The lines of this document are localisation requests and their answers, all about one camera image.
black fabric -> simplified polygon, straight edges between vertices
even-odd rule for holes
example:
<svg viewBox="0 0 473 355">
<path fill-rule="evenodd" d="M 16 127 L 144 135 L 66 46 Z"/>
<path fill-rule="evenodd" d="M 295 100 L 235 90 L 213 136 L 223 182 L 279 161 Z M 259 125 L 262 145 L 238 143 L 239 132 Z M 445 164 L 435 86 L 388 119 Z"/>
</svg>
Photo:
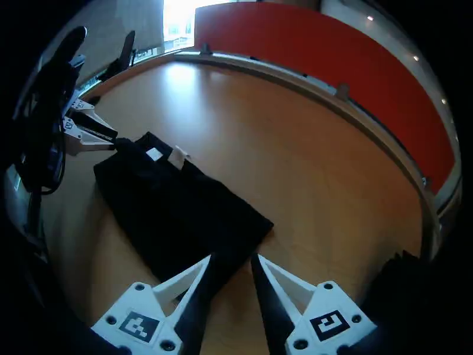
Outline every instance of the black fabric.
<svg viewBox="0 0 473 355">
<path fill-rule="evenodd" d="M 154 162 L 147 154 L 163 156 Z M 117 153 L 94 167 L 101 194 L 155 276 L 167 280 L 213 253 L 215 293 L 256 249 L 273 223 L 151 133 L 116 140 Z"/>
</svg>

wooden surface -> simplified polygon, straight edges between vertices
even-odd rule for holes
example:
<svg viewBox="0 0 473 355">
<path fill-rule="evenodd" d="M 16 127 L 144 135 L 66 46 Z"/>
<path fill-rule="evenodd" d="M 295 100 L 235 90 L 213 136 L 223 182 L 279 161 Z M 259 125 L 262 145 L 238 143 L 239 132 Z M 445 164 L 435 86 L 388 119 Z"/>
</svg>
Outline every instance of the wooden surface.
<svg viewBox="0 0 473 355">
<path fill-rule="evenodd" d="M 189 152 L 275 223 L 260 253 L 312 284 L 334 280 L 360 301 L 389 257 L 419 251 L 417 195 L 397 166 L 355 127 L 286 88 L 167 63 L 113 88 L 96 112 L 120 136 L 151 131 Z M 92 167 L 111 154 L 68 156 L 63 184 L 44 198 L 54 267 L 89 325 L 132 282 L 158 282 L 95 188 Z M 201 353 L 223 352 L 268 352 L 248 264 L 212 304 Z"/>
</svg>

red panel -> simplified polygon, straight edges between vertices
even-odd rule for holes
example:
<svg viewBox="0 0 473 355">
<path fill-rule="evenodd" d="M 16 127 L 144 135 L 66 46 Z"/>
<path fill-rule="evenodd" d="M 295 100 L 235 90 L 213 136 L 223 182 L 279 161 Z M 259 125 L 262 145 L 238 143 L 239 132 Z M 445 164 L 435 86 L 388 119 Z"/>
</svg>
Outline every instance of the red panel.
<svg viewBox="0 0 473 355">
<path fill-rule="evenodd" d="M 424 89 L 386 49 L 362 32 L 318 12 L 241 2 L 196 11 L 195 43 L 254 56 L 307 73 L 374 114 L 404 144 L 436 193 L 454 163 L 440 116 Z"/>
</svg>

